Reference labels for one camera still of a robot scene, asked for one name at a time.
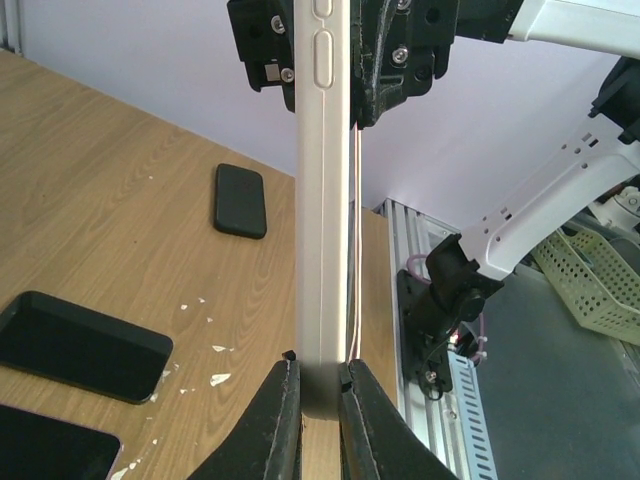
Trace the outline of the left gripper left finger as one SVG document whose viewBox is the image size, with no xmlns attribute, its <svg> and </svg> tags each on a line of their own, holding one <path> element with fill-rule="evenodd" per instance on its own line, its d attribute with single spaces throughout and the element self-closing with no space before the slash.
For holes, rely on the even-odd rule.
<svg viewBox="0 0 640 480">
<path fill-rule="evenodd" d="M 302 457 L 300 365 L 282 354 L 224 439 L 192 479 L 299 479 Z"/>
</svg>

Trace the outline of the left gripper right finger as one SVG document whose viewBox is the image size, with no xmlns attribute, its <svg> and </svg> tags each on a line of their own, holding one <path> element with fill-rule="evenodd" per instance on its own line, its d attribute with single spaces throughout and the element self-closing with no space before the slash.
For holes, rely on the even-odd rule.
<svg viewBox="0 0 640 480">
<path fill-rule="evenodd" d="M 417 438 L 369 369 L 339 366 L 340 461 L 343 479 L 453 479 Z"/>
</svg>

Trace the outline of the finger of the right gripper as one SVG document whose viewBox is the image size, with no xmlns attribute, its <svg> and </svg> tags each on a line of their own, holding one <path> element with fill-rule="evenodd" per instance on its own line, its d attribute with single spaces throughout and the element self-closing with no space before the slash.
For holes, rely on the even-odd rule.
<svg viewBox="0 0 640 480">
<path fill-rule="evenodd" d="M 351 124 L 374 126 L 405 102 L 405 62 L 392 51 L 405 45 L 405 13 L 396 1 L 353 1 L 350 6 Z"/>
</svg>

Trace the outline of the purple black phone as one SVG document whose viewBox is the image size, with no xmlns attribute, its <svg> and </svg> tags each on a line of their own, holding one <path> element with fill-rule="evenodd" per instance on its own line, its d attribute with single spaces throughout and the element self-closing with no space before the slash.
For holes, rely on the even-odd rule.
<svg viewBox="0 0 640 480">
<path fill-rule="evenodd" d="M 3 479 L 105 479 L 120 452 L 112 434 L 3 405 Z"/>
</svg>

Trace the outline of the black phone from blue case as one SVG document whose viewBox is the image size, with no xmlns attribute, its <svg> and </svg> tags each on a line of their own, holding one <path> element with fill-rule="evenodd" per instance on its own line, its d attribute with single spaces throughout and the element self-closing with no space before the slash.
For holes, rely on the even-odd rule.
<svg viewBox="0 0 640 480">
<path fill-rule="evenodd" d="M 1 364 L 131 404 L 148 401 L 173 351 L 168 336 L 25 291 L 1 312 Z"/>
</svg>

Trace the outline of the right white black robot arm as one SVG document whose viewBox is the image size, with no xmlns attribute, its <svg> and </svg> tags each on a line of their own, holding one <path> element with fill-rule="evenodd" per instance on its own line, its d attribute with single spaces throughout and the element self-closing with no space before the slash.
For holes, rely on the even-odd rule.
<svg viewBox="0 0 640 480">
<path fill-rule="evenodd" d="M 437 348 L 476 319 L 517 263 L 589 202 L 639 171 L 639 5 L 635 1 L 355 1 L 351 115 L 360 128 L 426 94 L 458 37 L 543 41 L 618 62 L 572 137 L 492 213 L 441 242 L 430 283 L 406 310 L 408 337 Z"/>
</svg>

